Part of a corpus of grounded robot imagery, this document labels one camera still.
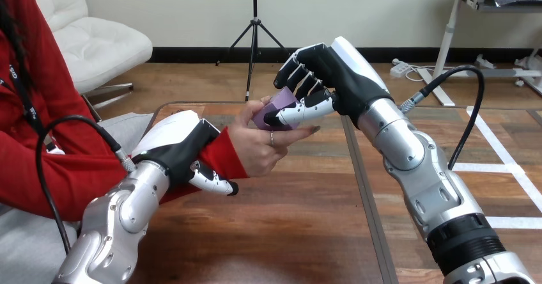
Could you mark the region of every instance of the black cable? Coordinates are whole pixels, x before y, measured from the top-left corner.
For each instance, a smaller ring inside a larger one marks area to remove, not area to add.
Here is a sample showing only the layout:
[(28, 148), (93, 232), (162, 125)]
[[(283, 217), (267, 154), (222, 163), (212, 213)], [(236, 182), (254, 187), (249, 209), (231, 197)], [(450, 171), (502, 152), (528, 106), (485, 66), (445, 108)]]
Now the black cable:
[(471, 71), (474, 72), (478, 76), (478, 94), (476, 95), (476, 102), (474, 103), (474, 108), (472, 110), (472, 113), (470, 115), (470, 120), (468, 121), (467, 127), (465, 128), (465, 131), (463, 132), (463, 135), (461, 136), (461, 139), (456, 147), (456, 150), (452, 154), (452, 157), (450, 158), (450, 161), (448, 162), (448, 169), (452, 170), (454, 168), (454, 165), (456, 164), (457, 158), (459, 157), (459, 154), (461, 153), (461, 150), (463, 149), (463, 146), (465, 145), (465, 142), (467, 141), (468, 135), (470, 135), (470, 132), (472, 131), (472, 128), (474, 127), (474, 122), (476, 121), (476, 118), (478, 117), (478, 111), (480, 111), (480, 107), (482, 105), (482, 99), (484, 97), (484, 74), (482, 74), (482, 71), (480, 69), (473, 67), (472, 65), (464, 65), (461, 67), (453, 68), (446, 73), (440, 74), (437, 78), (432, 80), (427, 86), (423, 87), (420, 90), (420, 93), (423, 94), (424, 97), (427, 97), (436, 87), (438, 87), (440, 84), (442, 84), (446, 79), (448, 79), (450, 76), (457, 72), (461, 71)]
[(58, 226), (60, 236), (62, 237), (62, 242), (64, 244), (64, 250), (66, 251), (66, 255), (71, 250), (70, 242), (68, 240), (68, 234), (66, 233), (66, 228), (64, 227), (64, 224), (62, 223), (62, 219), (60, 218), (60, 214), (58, 212), (56, 204), (54, 203), (54, 200), (52, 199), (51, 193), (49, 192), (49, 188), (47, 187), (47, 183), (45, 181), (45, 175), (43, 174), (43, 164), (42, 164), (42, 146), (43, 146), (43, 141), (45, 140), (46, 135), (55, 126), (66, 121), (73, 121), (73, 120), (82, 121), (92, 126), (100, 134), (100, 136), (105, 140), (105, 142), (109, 145), (109, 147), (111, 148), (113, 152), (116, 152), (121, 149), (120, 144), (116, 142), (115, 139), (113, 139), (113, 137), (103, 127), (99, 126), (93, 120), (86, 118), (85, 116), (79, 116), (79, 115), (64, 116), (62, 118), (54, 120), (45, 128), (45, 131), (38, 137), (38, 144), (36, 146), (36, 168), (38, 170), (38, 178), (40, 179), (40, 184), (42, 185), (43, 193), (45, 194), (45, 197), (47, 198), (47, 202), (49, 203), (49, 206), (54, 215), (56, 225)]

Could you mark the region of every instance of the purple cube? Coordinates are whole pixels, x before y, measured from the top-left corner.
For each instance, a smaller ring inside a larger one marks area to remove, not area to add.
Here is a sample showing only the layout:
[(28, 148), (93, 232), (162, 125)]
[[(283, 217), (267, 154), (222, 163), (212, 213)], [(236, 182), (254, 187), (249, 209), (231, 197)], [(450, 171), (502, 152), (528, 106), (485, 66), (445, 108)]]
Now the purple cube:
[(296, 129), (299, 126), (299, 123), (271, 127), (263, 121), (263, 116), (265, 116), (266, 113), (280, 108), (284, 108), (293, 102), (299, 104), (299, 101), (295, 98), (294, 94), (290, 91), (290, 89), (288, 89), (288, 87), (284, 87), (279, 93), (275, 94), (271, 98), (269, 104), (267, 104), (261, 111), (254, 115), (252, 121), (254, 122), (254, 124), (256, 124), (257, 128), (263, 130), (280, 131)]

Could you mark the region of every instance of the white chair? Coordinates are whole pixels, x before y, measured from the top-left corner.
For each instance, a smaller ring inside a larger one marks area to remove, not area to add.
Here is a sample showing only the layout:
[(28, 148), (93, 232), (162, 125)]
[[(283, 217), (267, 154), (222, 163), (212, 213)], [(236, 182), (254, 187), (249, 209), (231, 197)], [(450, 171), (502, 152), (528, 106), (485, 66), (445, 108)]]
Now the white chair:
[(87, 97), (133, 84), (102, 86), (148, 61), (152, 43), (144, 34), (117, 22), (89, 17), (86, 0), (36, 0), (64, 56), (75, 88), (101, 121)]

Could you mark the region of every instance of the white tape line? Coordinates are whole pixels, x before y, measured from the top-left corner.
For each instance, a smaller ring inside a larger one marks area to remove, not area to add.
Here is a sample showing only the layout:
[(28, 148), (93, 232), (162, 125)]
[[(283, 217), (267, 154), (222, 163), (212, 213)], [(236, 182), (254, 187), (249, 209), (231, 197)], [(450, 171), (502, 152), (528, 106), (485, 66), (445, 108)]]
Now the white tape line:
[(492, 228), (521, 228), (542, 230), (542, 218), (486, 217)]
[(510, 173), (508, 167), (504, 164), (467, 164), (463, 162), (456, 162), (453, 171)]
[[(467, 113), (470, 116), (472, 114), (473, 107), (467, 107)], [(489, 144), (492, 146), (493, 150), (499, 158), (504, 162), (504, 164), (511, 169), (512, 175), (516, 178), (519, 185), (523, 188), (523, 190), (527, 193), (529, 198), (532, 200), (532, 202), (538, 207), (538, 209), (542, 212), (542, 194), (536, 186), (530, 181), (528, 176), (525, 174), (525, 172), (515, 170), (514, 168), (518, 167), (517, 162), (512, 158), (512, 155), (508, 153), (508, 151), (504, 148), (502, 143), (499, 141), (499, 139), (495, 136), (495, 134), (492, 132), (492, 130), (489, 128), (489, 126), (486, 124), (486, 122), (482, 119), (480, 114), (478, 114), (478, 117), (476, 118), (476, 127), (480, 130), (482, 135), (486, 138), (486, 140), (489, 142)]]
[(522, 167), (513, 164), (471, 164), (456, 162), (453, 171), (457, 172), (487, 172), (487, 173), (525, 173)]

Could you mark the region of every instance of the robotic arm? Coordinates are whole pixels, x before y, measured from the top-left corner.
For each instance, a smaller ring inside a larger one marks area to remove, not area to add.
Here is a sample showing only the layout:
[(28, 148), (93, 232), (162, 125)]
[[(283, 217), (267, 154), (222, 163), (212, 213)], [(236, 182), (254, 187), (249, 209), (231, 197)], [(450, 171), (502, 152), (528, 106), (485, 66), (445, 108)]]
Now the robotic arm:
[(128, 175), (87, 206), (81, 235), (53, 284), (126, 283), (160, 200), (178, 184), (189, 182), (202, 190), (235, 195), (238, 186), (234, 182), (197, 160), (199, 151), (218, 135), (195, 112), (183, 111), (162, 120), (145, 135), (132, 152), (133, 162), (121, 155)]
[(399, 109), (370, 64), (344, 38), (296, 51), (274, 81), (294, 91), (292, 103), (266, 114), (270, 126), (298, 123), (333, 111), (348, 115), (382, 154), (445, 284), (529, 283), (515, 253), (506, 251), (463, 180), (447, 168), (442, 149), (405, 116), (423, 96)]

